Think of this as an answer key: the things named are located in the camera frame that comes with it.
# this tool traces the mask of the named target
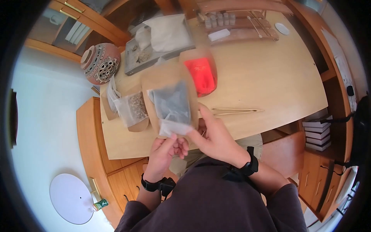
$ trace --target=red fabric pouch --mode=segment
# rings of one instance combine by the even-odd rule
[[[216,81],[206,57],[184,61],[184,65],[192,75],[198,97],[203,97],[215,90]]]

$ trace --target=wooden tweezers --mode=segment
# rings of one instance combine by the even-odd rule
[[[246,113],[255,113],[255,112],[263,112],[264,111],[264,110],[257,110],[257,109],[233,109],[233,108],[213,108],[213,110],[237,110],[237,111],[241,111],[241,112],[233,112],[233,113],[214,114],[214,115],[246,114]]]

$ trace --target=light wood tabletop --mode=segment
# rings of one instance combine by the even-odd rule
[[[218,73],[217,89],[198,101],[212,108],[262,109],[252,114],[220,115],[233,138],[240,139],[302,119],[328,106],[321,76],[299,34],[279,12],[268,12],[274,28],[279,22],[289,35],[278,41],[246,41],[211,48]],[[188,21],[196,47],[209,44],[204,25]],[[116,74],[119,92],[139,83],[141,72],[126,76],[124,53]],[[178,62],[178,57],[167,62]],[[101,94],[106,85],[101,86]],[[108,121],[101,101],[101,117],[109,159],[145,157],[156,134],[151,125],[143,132],[129,132],[120,118]]]

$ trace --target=hand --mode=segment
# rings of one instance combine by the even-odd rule
[[[199,130],[193,129],[187,134],[198,148],[207,156],[237,168],[250,162],[250,155],[234,141],[223,121],[215,118],[205,105],[199,103],[198,107],[202,115]]]
[[[184,159],[188,155],[189,145],[185,138],[178,138],[172,134],[170,138],[156,138],[150,151],[150,160],[144,172],[143,179],[156,183],[164,177],[164,173],[169,169],[171,159],[175,154]]]

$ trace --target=metal tray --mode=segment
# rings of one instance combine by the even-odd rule
[[[126,47],[125,47],[125,74],[128,75],[128,76],[131,76],[131,75],[133,75],[133,74],[135,74],[139,71],[142,71],[142,70],[144,70],[148,67],[151,67],[152,65],[154,65],[157,62],[157,60],[161,56],[162,56],[163,59],[169,60],[171,58],[179,56],[179,54],[183,51],[196,48],[196,46],[194,45],[194,41],[193,41],[193,38],[192,38],[191,31],[188,27],[187,21],[184,20],[183,23],[185,25],[185,28],[186,28],[186,30],[188,32],[188,35],[190,37],[190,40],[191,40],[191,44],[189,46],[185,46],[185,47],[182,47],[182,48],[179,48],[177,50],[170,51],[170,52],[153,52],[152,46],[149,45],[147,48],[145,48],[143,50],[143,52],[152,53],[152,56],[148,60],[146,60],[144,62],[141,62],[141,63],[137,63],[137,61],[135,59],[135,57],[137,56],[137,54],[139,52],[139,46],[138,46],[137,41],[135,40],[135,38],[128,41],[126,43]],[[134,46],[138,46],[138,48],[137,48],[137,50],[132,51]]]

